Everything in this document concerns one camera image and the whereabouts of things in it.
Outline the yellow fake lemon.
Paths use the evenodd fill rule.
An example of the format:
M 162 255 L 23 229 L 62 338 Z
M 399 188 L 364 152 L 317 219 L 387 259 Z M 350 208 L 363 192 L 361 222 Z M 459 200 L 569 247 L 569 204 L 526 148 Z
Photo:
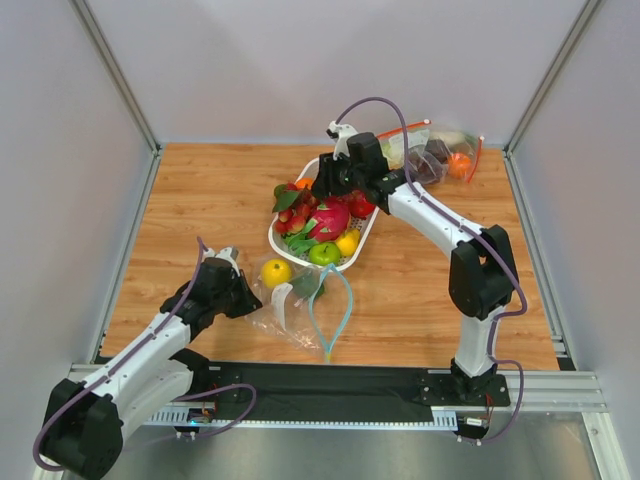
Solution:
M 360 231 L 355 228 L 345 230 L 335 241 L 342 257 L 351 257 L 358 249 Z

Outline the aluminium frame rail left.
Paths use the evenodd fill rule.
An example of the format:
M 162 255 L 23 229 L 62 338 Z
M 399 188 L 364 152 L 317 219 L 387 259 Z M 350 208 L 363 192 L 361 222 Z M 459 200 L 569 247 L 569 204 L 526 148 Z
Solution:
M 109 206 L 119 214 L 114 239 L 115 264 L 109 291 L 118 290 L 126 270 L 126 258 L 131 250 L 138 221 L 141 200 L 148 183 L 157 141 L 139 106 L 111 42 L 98 17 L 95 1 L 72 1 L 74 9 L 97 58 L 102 65 L 113 94 L 99 108 L 106 116 L 100 128 L 107 143 L 101 148 L 108 160 L 115 162 L 114 185 Z

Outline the pale green fake cabbage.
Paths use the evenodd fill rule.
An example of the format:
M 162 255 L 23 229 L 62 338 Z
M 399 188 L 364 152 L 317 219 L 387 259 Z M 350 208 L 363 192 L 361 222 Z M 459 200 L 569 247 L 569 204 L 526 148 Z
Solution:
M 387 160 L 390 170 L 402 168 L 404 165 L 404 150 L 402 146 L 392 145 L 389 142 L 381 143 L 381 150 Z

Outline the pink fake dragon fruit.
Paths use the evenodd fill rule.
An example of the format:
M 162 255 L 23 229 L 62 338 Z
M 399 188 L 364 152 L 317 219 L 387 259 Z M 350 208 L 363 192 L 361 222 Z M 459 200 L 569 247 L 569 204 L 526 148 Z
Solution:
M 337 239 L 350 221 L 349 208 L 343 201 L 327 199 L 313 210 L 303 229 L 287 241 L 288 249 L 300 256 L 316 245 Z

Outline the bagged dark grapes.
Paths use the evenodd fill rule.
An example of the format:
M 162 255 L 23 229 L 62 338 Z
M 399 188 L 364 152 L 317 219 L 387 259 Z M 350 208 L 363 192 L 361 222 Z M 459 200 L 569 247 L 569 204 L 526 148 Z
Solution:
M 441 183 L 448 172 L 450 151 L 441 139 L 428 140 L 409 149 L 409 171 L 413 181 L 423 186 Z

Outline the aluminium frame rail right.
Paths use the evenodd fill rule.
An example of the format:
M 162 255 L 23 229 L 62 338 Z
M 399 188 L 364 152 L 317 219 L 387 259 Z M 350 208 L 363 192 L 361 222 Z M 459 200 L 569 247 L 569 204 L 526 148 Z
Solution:
M 591 371 L 597 368 L 597 318 L 581 283 L 590 273 L 591 236 L 600 227 L 586 203 L 597 164 L 589 158 L 594 120 L 574 70 L 604 5 L 579 2 L 505 145 L 552 329 L 562 337 L 569 362 Z

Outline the red zip top bag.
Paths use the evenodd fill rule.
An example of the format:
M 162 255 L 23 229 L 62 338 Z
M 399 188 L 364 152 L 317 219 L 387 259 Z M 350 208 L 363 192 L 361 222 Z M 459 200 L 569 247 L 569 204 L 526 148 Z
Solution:
M 469 183 L 481 157 L 484 137 L 425 119 L 407 125 L 411 177 L 423 186 L 445 180 Z

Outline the blue zip top bag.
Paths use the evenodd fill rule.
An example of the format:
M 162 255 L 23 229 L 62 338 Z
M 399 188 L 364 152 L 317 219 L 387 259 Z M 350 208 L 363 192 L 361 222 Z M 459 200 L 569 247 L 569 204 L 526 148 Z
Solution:
M 285 260 L 282 257 L 271 259 Z M 259 264 L 251 284 L 263 307 L 249 314 L 247 321 L 258 331 L 330 364 L 354 309 L 354 293 L 350 283 L 334 264 L 303 267 L 285 260 L 293 270 L 292 279 L 313 274 L 324 284 L 325 293 L 322 296 L 300 299 L 293 292 L 292 279 L 274 289 L 265 287 L 260 272 L 268 260 Z

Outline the orange fake orange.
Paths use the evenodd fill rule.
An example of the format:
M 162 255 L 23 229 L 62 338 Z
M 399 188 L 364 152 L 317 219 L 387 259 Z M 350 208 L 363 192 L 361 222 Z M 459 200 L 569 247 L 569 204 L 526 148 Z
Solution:
M 313 178 L 304 177 L 295 182 L 295 186 L 298 190 L 311 190 L 314 183 Z

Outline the aluminium frame rail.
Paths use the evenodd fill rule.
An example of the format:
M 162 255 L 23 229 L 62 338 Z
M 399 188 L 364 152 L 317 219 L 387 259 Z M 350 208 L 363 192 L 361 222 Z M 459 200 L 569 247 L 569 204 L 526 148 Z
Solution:
M 569 362 L 591 371 L 597 368 L 597 318 L 581 283 L 590 273 L 591 236 L 600 227 L 586 203 L 597 164 L 589 158 L 594 120 L 574 70 L 604 5 L 579 2 L 505 145 L 552 329 L 562 337 Z
M 98 17 L 95 1 L 72 1 L 74 9 L 97 58 L 102 65 L 113 94 L 99 108 L 106 116 L 100 128 L 107 143 L 101 148 L 108 160 L 115 162 L 114 185 L 109 206 L 119 214 L 114 239 L 115 264 L 109 291 L 118 290 L 126 270 L 126 258 L 131 250 L 138 221 L 141 200 L 148 183 L 157 141 L 139 106 L 111 42 Z

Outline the white perforated plastic basket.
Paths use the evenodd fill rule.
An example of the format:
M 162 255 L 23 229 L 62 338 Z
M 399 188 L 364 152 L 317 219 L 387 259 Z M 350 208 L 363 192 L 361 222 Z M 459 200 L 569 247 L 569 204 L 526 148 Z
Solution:
M 298 180 L 304 177 L 315 178 L 317 176 L 318 170 L 319 170 L 319 159 L 314 158 L 310 160 L 302 168 L 300 174 L 298 175 Z M 376 208 L 365 219 L 358 219 L 355 217 L 351 218 L 351 223 L 349 227 L 352 229 L 357 229 L 360 232 L 360 238 L 354 254 L 351 256 L 342 257 L 340 259 L 337 265 L 337 269 L 339 271 L 344 272 L 356 262 L 356 260 L 358 259 L 358 256 L 360 255 L 367 241 L 369 233 L 373 228 L 373 225 L 376 221 L 376 218 L 379 212 L 380 210 Z M 309 256 L 307 253 L 304 253 L 301 256 L 296 256 L 290 251 L 289 247 L 285 244 L 285 241 L 283 240 L 282 236 L 276 233 L 274 230 L 276 220 L 277 218 L 274 217 L 269 226 L 268 233 L 267 233 L 267 238 L 273 251 L 276 254 L 285 258 L 286 260 L 290 261 L 291 263 L 294 263 L 303 267 L 313 266 L 313 263 L 309 260 Z

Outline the orange in red bag back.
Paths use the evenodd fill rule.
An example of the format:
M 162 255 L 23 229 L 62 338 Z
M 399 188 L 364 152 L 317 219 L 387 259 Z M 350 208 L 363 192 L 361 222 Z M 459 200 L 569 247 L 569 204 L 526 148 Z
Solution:
M 457 180 L 464 180 L 473 170 L 473 161 L 463 153 L 456 152 L 448 157 L 448 174 Z

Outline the red fake apple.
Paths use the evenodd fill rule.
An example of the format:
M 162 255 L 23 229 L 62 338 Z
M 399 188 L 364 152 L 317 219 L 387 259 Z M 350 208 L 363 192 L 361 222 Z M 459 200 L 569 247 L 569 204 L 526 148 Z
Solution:
M 361 192 L 354 192 L 351 195 L 348 207 L 350 214 L 360 219 L 365 219 L 376 209 L 376 206 L 370 203 Z

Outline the fake lychee bunch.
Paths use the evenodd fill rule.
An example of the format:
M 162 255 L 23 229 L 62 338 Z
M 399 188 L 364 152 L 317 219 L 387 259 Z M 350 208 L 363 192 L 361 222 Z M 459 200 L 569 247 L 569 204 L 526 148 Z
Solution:
M 295 182 L 277 185 L 274 199 L 272 212 L 277 218 L 274 230 L 281 236 L 299 233 L 319 204 L 311 190 L 298 190 Z

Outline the green fake apple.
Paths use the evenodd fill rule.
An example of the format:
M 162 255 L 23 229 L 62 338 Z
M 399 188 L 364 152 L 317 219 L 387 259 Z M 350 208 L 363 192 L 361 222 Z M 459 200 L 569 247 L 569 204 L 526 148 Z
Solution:
M 323 242 L 314 245 L 308 253 L 311 263 L 318 266 L 338 265 L 341 260 L 341 252 L 334 242 Z

